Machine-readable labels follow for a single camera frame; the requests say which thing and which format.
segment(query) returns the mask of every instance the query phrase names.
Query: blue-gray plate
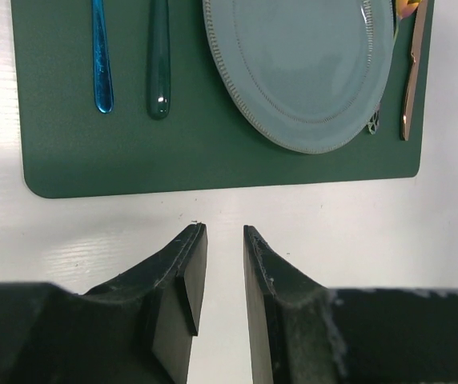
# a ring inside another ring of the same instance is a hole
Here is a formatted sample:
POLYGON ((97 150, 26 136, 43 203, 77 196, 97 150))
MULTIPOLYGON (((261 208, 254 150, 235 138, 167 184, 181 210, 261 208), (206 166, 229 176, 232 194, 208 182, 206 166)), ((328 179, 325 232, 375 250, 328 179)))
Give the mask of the blue-gray plate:
POLYGON ((276 144, 321 154, 350 142, 384 92, 389 0, 203 0, 215 63, 250 124, 276 144))

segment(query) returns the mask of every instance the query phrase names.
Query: table surface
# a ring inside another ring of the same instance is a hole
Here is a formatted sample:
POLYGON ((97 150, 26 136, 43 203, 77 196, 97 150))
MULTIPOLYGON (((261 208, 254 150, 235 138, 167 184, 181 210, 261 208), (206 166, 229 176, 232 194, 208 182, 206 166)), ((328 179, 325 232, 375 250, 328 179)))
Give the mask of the table surface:
POLYGON ((436 4, 430 55, 415 178, 45 200, 23 181, 10 0, 0 0, 0 281, 46 280, 82 293, 192 221, 205 222, 206 291, 192 383, 251 382, 244 224, 327 286, 458 287, 456 2, 436 4))

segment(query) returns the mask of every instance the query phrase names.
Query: blue utensil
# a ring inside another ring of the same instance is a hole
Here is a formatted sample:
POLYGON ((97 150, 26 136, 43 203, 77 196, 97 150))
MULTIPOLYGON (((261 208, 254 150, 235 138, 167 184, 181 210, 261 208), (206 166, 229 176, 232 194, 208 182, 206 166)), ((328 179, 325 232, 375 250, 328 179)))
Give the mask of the blue utensil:
POLYGON ((147 59, 147 113, 165 118, 171 108, 168 0, 152 0, 147 59))
POLYGON ((92 26, 94 38, 94 100, 98 109, 109 114, 114 108, 111 85, 110 56, 106 38, 106 22, 102 0, 92 0, 92 26))

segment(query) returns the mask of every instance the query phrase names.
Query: copper utensil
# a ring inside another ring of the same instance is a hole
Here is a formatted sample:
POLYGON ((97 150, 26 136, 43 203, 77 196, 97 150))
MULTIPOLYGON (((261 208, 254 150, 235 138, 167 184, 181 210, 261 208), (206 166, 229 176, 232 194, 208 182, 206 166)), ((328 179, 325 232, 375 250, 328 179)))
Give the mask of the copper utensil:
POLYGON ((411 132, 412 111, 414 110, 414 100, 416 98, 416 84, 418 72, 420 70, 421 47, 423 46, 424 24, 427 18, 428 1, 424 0, 416 11, 416 21, 414 24, 414 34, 412 35, 411 45, 411 69, 408 76, 405 91, 404 114, 402 116, 402 137, 405 141, 411 132))

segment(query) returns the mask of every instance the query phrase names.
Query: placemat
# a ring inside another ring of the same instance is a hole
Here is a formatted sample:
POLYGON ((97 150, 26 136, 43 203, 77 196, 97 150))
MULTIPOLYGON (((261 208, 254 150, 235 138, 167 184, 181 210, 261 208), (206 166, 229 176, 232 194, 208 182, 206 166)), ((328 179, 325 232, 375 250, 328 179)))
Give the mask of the placemat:
POLYGON ((411 137, 400 115, 415 18, 402 21, 380 130, 327 154, 281 149, 238 112, 207 44, 200 0, 169 0, 171 112, 146 111, 150 1, 105 0, 114 111, 94 105, 88 0, 13 0, 26 184, 44 198, 406 178, 420 166, 430 2, 411 137))

